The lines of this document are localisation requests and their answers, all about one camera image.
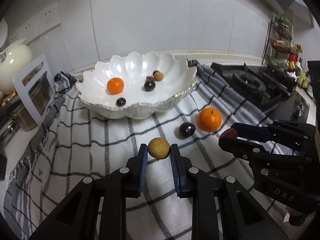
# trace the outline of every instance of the gas stove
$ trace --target gas stove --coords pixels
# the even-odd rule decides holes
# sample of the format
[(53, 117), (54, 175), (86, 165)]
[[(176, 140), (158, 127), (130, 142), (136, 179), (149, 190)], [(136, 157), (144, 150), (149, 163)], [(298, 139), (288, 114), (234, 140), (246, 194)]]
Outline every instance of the gas stove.
[(294, 86), (283, 89), (266, 67), (231, 66), (212, 63), (211, 68), (240, 95), (249, 100), (270, 119), (306, 122), (309, 105)]

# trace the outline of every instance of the checkered cloth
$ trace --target checkered cloth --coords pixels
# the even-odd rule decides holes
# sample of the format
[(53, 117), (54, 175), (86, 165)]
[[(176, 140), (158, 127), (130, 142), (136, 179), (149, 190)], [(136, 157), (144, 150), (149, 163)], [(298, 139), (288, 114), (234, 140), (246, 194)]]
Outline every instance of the checkered cloth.
[[(191, 93), (173, 109), (144, 120), (108, 120), (76, 99), (75, 89), (70, 89), (70, 76), (56, 76), (55, 100), (48, 115), (10, 174), (4, 213), (15, 234), (28, 239), (83, 177), (108, 176), (125, 166), (140, 144), (148, 144), (155, 137), (177, 143), (181, 155), (210, 176), (234, 176), (281, 225), (285, 206), (256, 191), (248, 162), (218, 146), (220, 134), (234, 122), (262, 125), (271, 120), (212, 69), (197, 61), (190, 64), (197, 65), (199, 77)], [(207, 133), (197, 126), (197, 115), (207, 106), (217, 108), (223, 116), (216, 132)], [(188, 139), (178, 136), (183, 122), (196, 126), (195, 134)], [(291, 153), (273, 142), (264, 146), (272, 153)], [(143, 194), (127, 199), (126, 217), (127, 239), (191, 239), (192, 201), (177, 198), (169, 158), (157, 162), (148, 157)]]

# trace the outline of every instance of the fruit bowl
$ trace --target fruit bowl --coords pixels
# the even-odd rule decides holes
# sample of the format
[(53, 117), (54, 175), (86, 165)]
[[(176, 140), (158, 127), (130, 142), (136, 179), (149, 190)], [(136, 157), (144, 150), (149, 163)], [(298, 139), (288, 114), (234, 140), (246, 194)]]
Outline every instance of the fruit bowl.
[[(164, 78), (147, 92), (143, 88), (146, 77), (155, 70), (162, 72)], [(144, 119), (173, 108), (184, 98), (196, 84), (196, 67), (188, 68), (186, 59), (175, 59), (172, 54), (131, 52), (126, 57), (113, 56), (107, 63), (97, 62), (93, 70), (84, 71), (82, 76), (83, 82), (77, 82), (75, 87), (78, 99), (88, 109), (110, 119)], [(115, 77), (124, 81), (124, 89), (111, 95), (106, 84)], [(119, 98), (126, 99), (122, 107), (116, 105)]]

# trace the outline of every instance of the cream colored kettle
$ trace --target cream colored kettle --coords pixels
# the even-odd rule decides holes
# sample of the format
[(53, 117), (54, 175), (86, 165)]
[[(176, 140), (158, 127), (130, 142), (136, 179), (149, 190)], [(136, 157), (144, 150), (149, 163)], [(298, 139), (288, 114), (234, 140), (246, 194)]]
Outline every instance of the cream colored kettle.
[(12, 78), (33, 60), (31, 49), (24, 44), (26, 40), (18, 40), (0, 53), (0, 91), (6, 95), (15, 90)]

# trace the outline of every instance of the orange fruit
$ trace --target orange fruit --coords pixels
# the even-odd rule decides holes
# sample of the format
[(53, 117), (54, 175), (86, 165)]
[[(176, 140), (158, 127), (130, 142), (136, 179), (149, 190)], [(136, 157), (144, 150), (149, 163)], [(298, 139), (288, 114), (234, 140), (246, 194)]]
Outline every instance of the orange fruit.
[(121, 78), (111, 78), (107, 83), (107, 89), (111, 95), (116, 95), (122, 92), (124, 82)]
[(198, 125), (206, 132), (214, 132), (220, 128), (221, 114), (215, 108), (205, 108), (199, 113)]

